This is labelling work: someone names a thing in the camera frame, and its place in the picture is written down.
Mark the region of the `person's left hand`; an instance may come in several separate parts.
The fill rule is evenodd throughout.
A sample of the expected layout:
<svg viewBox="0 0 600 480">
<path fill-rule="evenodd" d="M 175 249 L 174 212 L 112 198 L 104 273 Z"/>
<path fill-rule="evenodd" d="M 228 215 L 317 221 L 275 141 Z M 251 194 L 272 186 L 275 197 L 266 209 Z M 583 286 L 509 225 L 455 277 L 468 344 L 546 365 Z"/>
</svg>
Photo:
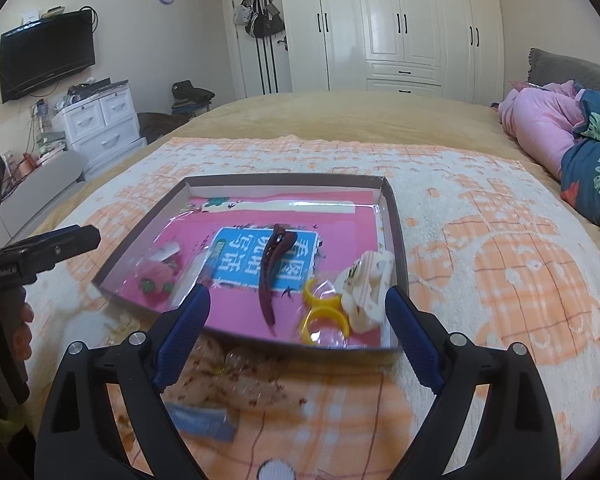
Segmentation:
<svg viewBox="0 0 600 480">
<path fill-rule="evenodd" d="M 34 313 L 30 304 L 25 302 L 22 305 L 20 309 L 20 315 L 21 324 L 12 335 L 12 344 L 14 345 L 16 360 L 18 362 L 24 362 L 30 359 L 32 356 L 32 333 L 30 330 L 30 324 L 34 320 Z"/>
</svg>

